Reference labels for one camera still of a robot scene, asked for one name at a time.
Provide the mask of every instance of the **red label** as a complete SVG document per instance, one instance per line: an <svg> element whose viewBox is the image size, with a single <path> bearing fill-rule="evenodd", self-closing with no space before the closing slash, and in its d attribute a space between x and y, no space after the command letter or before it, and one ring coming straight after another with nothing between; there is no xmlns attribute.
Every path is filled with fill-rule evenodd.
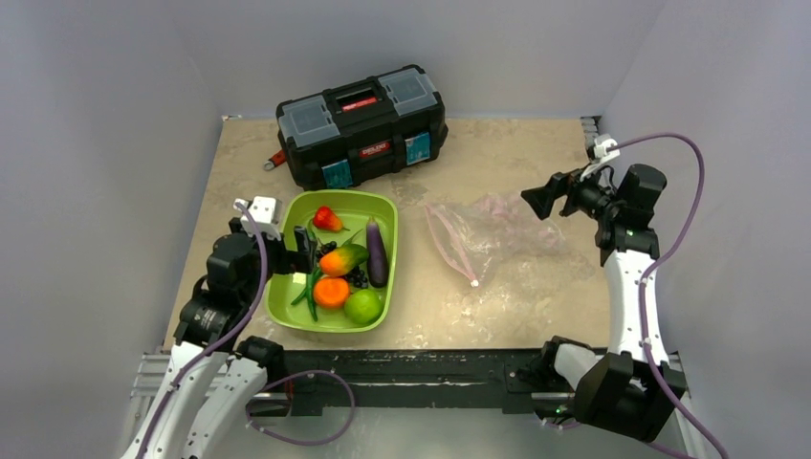
<svg viewBox="0 0 811 459"><path fill-rule="evenodd" d="M371 104L373 104L373 103L375 103L377 101L378 101L378 99L375 98L375 97L364 98L362 100L358 100L357 102L352 102L352 103L350 103L348 105L342 106L341 110L343 110L344 112L348 112L349 110L355 110L356 108L361 108L361 107L365 107L366 105L371 105Z"/></svg>
<svg viewBox="0 0 811 459"><path fill-rule="evenodd" d="M383 153L389 148L391 148L391 142L389 141L375 143L374 145L369 145L361 150L360 156L361 158L368 158L370 156L375 156L378 153Z"/></svg>

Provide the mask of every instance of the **black toolbox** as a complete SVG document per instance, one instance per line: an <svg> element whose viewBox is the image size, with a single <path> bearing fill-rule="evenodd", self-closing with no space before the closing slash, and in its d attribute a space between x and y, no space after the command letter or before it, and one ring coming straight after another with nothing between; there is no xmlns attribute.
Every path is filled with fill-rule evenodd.
<svg viewBox="0 0 811 459"><path fill-rule="evenodd" d="M416 65L276 107L296 184L346 188L423 161L448 136L445 105Z"/></svg>

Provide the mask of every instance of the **tabletop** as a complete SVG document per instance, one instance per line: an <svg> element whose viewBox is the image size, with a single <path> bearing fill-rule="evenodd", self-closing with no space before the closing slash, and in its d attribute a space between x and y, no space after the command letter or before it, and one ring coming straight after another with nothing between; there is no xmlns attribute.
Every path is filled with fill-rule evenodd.
<svg viewBox="0 0 811 459"><path fill-rule="evenodd" d="M400 214L397 273L389 313L375 329L332 335L288 329L260 307L241 338L287 349L469 349L539 347L553 335L605 346L608 290L594 246L597 225L581 213L553 212L565 242L542 256L509 257L479 287L452 269L428 232L425 206L470 204L483 195L542 186L586 164L578 120L448 120L439 158L368 181L358 189L391 199ZM275 120L226 120L208 177L164 347L181 308L206 272L211 245L227 234L235 198L289 203L302 189L286 164L265 171L279 149Z"/></svg>

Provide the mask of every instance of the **toolbox lid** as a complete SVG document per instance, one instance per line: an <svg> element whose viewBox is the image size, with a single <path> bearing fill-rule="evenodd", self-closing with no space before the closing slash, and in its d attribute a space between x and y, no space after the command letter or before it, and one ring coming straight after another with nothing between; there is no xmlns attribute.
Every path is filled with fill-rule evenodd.
<svg viewBox="0 0 811 459"><path fill-rule="evenodd" d="M281 109L284 115L278 119L279 129L285 140L292 137L298 147L340 135L324 96L282 105Z"/></svg>
<svg viewBox="0 0 811 459"><path fill-rule="evenodd" d="M385 88L400 116L436 104L436 97L433 95L436 88L428 75L421 74L417 69L410 68L381 76L378 81Z"/></svg>

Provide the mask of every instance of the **plastic bag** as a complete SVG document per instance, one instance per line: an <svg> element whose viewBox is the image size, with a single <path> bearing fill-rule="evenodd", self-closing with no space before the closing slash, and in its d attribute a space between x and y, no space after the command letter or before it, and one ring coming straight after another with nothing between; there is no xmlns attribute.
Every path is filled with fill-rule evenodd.
<svg viewBox="0 0 811 459"><path fill-rule="evenodd" d="M427 204L426 215L437 250L473 287L482 285L503 260L563 247L558 226L538 220L517 192L487 194L469 206Z"/></svg>

